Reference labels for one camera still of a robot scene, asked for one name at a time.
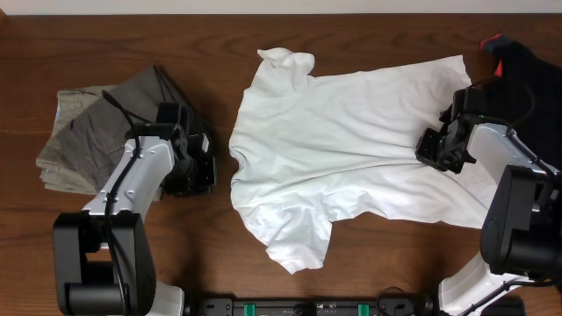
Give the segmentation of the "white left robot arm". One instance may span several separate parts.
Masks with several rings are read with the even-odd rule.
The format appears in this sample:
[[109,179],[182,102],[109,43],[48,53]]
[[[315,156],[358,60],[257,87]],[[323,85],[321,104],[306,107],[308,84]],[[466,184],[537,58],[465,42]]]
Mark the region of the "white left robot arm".
[[204,132],[139,124],[102,190],[54,222],[58,305],[65,315],[186,315],[181,288],[159,281],[144,228],[154,197],[210,192],[216,163]]

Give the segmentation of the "white printed t-shirt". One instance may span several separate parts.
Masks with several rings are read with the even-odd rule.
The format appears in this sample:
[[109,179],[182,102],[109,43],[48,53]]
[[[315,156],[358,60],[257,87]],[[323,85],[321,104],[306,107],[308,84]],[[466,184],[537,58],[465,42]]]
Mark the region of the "white printed t-shirt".
[[271,260],[290,273],[321,268],[333,223],[365,212],[482,226],[496,190],[484,167],[443,173],[414,154],[471,82],[461,56],[318,77],[309,53],[260,57],[229,140],[231,201]]

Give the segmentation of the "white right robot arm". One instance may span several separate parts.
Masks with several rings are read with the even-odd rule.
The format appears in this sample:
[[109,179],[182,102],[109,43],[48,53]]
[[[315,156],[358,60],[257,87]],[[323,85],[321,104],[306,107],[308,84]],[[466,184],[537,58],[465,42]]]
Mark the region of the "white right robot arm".
[[416,146],[416,158],[434,169],[458,174],[479,162],[497,184],[479,252],[416,304],[418,315],[523,315],[523,301],[509,292],[561,283],[561,174],[489,109],[484,90],[456,91],[441,129],[427,129]]

